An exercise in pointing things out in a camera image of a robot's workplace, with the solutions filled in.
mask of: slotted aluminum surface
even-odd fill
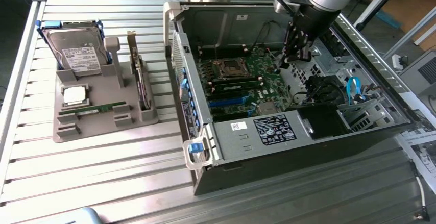
[[[413,221],[418,188],[393,140],[350,158],[191,195],[163,57],[165,1],[33,2],[0,117],[0,223],[37,223],[85,206],[106,223]],[[161,123],[55,144],[50,140],[55,64],[33,21],[94,18],[102,20],[105,35],[119,37],[119,61],[127,61],[126,30],[137,33]],[[436,198],[426,186],[425,192],[434,215]]]

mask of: floor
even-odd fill
[[[0,0],[0,35],[2,41],[0,42],[0,86],[6,87],[9,76],[13,68],[14,57],[19,45],[21,33],[25,24],[26,12],[31,0]],[[351,0],[342,12],[347,15],[357,0]],[[365,3],[361,2],[350,14],[350,21],[353,22],[365,8]],[[390,46],[402,37],[403,32],[386,25],[375,17],[371,19],[366,28],[362,30],[365,38],[369,40],[375,50],[382,54]],[[421,54],[422,50],[415,47],[411,42],[402,47],[399,55],[407,55],[409,60],[413,61]],[[5,95],[5,88],[0,88],[0,104]]]

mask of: motherboard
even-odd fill
[[[267,49],[245,57],[197,61],[214,122],[273,114],[290,104],[286,85]]]

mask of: hard drive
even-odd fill
[[[101,26],[94,22],[46,21],[39,33],[57,59],[58,69],[70,69],[75,76],[99,74],[109,64],[102,45]]]

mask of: aluminum table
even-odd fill
[[[37,223],[90,206],[106,223],[409,223],[419,205],[393,140],[363,153],[201,196],[183,166],[162,44],[167,0],[33,0],[0,115],[0,222]],[[137,33],[161,122],[53,143],[55,61],[34,20],[91,20]],[[436,197],[425,185],[429,214]]]

